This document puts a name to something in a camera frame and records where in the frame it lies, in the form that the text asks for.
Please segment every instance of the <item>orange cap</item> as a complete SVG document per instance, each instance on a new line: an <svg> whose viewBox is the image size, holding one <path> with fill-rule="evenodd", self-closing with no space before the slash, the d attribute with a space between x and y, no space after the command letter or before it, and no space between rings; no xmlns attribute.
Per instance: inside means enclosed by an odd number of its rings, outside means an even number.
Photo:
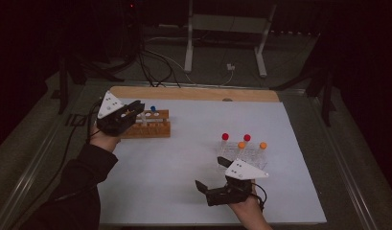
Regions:
<svg viewBox="0 0 392 230"><path fill-rule="evenodd" d="M244 149L245 148L245 143L244 142L239 142L238 143L238 148L239 149Z"/></svg>
<svg viewBox="0 0 392 230"><path fill-rule="evenodd" d="M261 142L261 144L259 145L259 148L261 148L262 150L267 148L267 143L266 142Z"/></svg>

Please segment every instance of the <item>black cable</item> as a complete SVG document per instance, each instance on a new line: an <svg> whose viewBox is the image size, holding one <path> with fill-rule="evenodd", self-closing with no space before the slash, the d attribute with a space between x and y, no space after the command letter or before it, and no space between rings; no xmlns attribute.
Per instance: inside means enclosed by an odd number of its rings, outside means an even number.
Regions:
<svg viewBox="0 0 392 230"><path fill-rule="evenodd" d="M266 191L264 190L264 188L262 188L262 186L260 186L260 185L258 185L258 184L256 184L256 183L253 183L253 182L252 182L252 185L258 186L258 187L264 192L264 194L265 194L265 199L264 199L264 200L262 200L261 197L258 196L258 195L251 194L252 196L255 196L255 197L257 197L257 198L259 199L259 206L260 206L260 208L261 208L261 211L263 211L263 209L265 208L265 203L266 203L266 201L267 201L267 193L266 193Z"/></svg>
<svg viewBox="0 0 392 230"><path fill-rule="evenodd" d="M85 119L85 116L80 119L79 123L82 122L84 119ZM18 218L13 221L10 229L13 229L13 227L16 225L16 223L19 222L19 220L29 211L29 209L31 209L31 207L37 202L37 200L47 191L47 189L49 189L49 187L55 181L56 177L60 173L60 171L63 168L63 165L64 165L64 163L66 161L68 149L70 147L71 138L72 138L74 132L76 131L76 128L77 128L77 126L74 126L72 131L70 132L70 135L69 135L69 137L67 139L67 144L66 144L66 148L64 150L63 157L61 159L60 165L58 166L58 169L56 170L55 174L49 180L49 183L46 185L46 187L44 187L44 189L32 200L32 202L25 208L25 210L18 216Z"/></svg>
<svg viewBox="0 0 392 230"><path fill-rule="evenodd" d="M142 55L145 56L145 57L148 57L148 58L154 58L156 60L160 60L160 61L162 61L162 62L164 62L165 64L168 65L169 70L170 70L169 75L167 77L163 78L162 80L155 79L157 81L157 84L155 85L155 87L158 87L160 84L164 86L163 81L166 81L172 75L173 69L172 69L171 65L165 59L160 59L158 57L153 57L153 56L146 55L146 54L142 54Z"/></svg>
<svg viewBox="0 0 392 230"><path fill-rule="evenodd" d="M168 80L171 76L173 76L174 82L177 84L177 86L180 87L180 85L179 85L179 83L178 83L178 81L177 81L177 78L175 77L174 70L173 70L172 66L169 64L169 61L168 61L165 57L163 57L163 56L161 56L161 55L158 55L158 54L156 54L156 53L154 53L154 52L148 51L148 50L145 50L144 52L154 55L155 57L148 56L148 55L146 55L146 56L149 57L149 58L155 58L155 59L157 59L157 60L162 61L163 63L165 63L165 64L168 66L168 68L169 68L169 70L170 70L169 75L168 75L166 78L164 78L163 80L160 80L160 81L158 82L158 84L156 85L156 87L157 87L161 82Z"/></svg>
<svg viewBox="0 0 392 230"><path fill-rule="evenodd" d="M88 112L88 115L87 115L87 138L86 138L86 140L85 140L85 143L86 144L88 144L89 142L90 142L90 138L91 138L91 136L90 136L90 133L91 133L91 118L92 118L92 115L95 113L94 112L94 109L97 107L97 106L100 106L101 105L101 103L103 102L103 99L99 99L96 103L94 103L92 106L91 106L91 108L90 108L90 111Z"/></svg>
<svg viewBox="0 0 392 230"><path fill-rule="evenodd" d="M93 137L95 134L97 134L97 133L99 133L99 132L100 132L100 130L97 130L96 132L90 134L89 137L91 138L91 137Z"/></svg>
<svg viewBox="0 0 392 230"><path fill-rule="evenodd" d="M151 75L149 67L145 64L145 60L142 57L142 53L139 53L138 58L139 58L139 65L141 66L141 69L142 69L142 72L145 75L145 78L148 80L150 86L154 87L152 79L155 80L155 78Z"/></svg>

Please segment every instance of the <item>wooden test tube rack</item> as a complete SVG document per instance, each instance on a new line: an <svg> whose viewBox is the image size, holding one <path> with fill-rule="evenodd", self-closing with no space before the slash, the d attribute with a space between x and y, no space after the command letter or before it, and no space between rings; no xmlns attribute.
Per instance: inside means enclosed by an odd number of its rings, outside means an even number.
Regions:
<svg viewBox="0 0 392 230"><path fill-rule="evenodd" d="M171 124L169 122L169 110L157 110L152 112L144 110L147 124L142 123L140 116L136 117L136 124L131 126L122 138L157 138L157 137L170 137Z"/></svg>

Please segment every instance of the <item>human hand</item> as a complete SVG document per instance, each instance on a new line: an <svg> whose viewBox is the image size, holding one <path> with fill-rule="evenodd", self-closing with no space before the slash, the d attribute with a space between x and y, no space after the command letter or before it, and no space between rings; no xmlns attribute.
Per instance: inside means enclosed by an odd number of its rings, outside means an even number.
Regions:
<svg viewBox="0 0 392 230"><path fill-rule="evenodd" d="M255 186L252 187L252 193L256 194ZM246 201L240 203L228 204L237 218L248 230L271 230L272 228L266 222L265 217L259 207L258 198L250 195Z"/></svg>
<svg viewBox="0 0 392 230"><path fill-rule="evenodd" d="M108 136L101 132L96 125L91 127L90 144L93 146L112 152L120 141L121 137Z"/></svg>

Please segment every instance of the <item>metal stand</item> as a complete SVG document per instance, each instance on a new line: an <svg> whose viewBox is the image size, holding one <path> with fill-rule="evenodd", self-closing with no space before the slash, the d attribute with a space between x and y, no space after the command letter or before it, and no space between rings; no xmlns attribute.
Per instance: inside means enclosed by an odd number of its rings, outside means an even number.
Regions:
<svg viewBox="0 0 392 230"><path fill-rule="evenodd" d="M267 76L264 58L262 51L265 47L265 42L269 34L271 21L276 11L276 5L273 4L267 18L254 17L234 17L234 16L219 16L219 15L204 15L193 13L193 0L189 2L189 20L188 20L188 38L186 59L184 62L184 72L190 74L193 65L193 30L208 30L208 31L225 31L225 32L243 32L262 34L262 39L259 46L255 47L254 53L256 62L258 64L259 76L262 78Z"/></svg>

